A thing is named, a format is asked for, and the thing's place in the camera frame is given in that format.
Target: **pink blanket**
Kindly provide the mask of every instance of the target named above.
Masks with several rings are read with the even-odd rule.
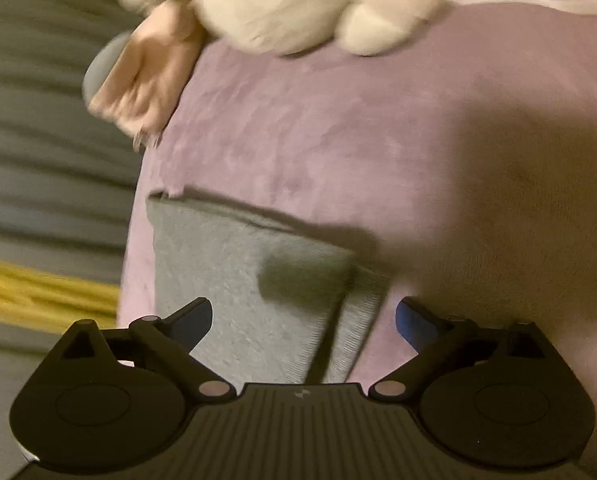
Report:
[[[352,380],[413,355],[394,309],[533,319],[597,407],[597,18],[450,10],[410,48],[293,59],[219,41],[138,184],[120,324],[154,311],[145,199],[185,187],[282,212],[397,272]],[[597,472],[596,432],[584,456]]]

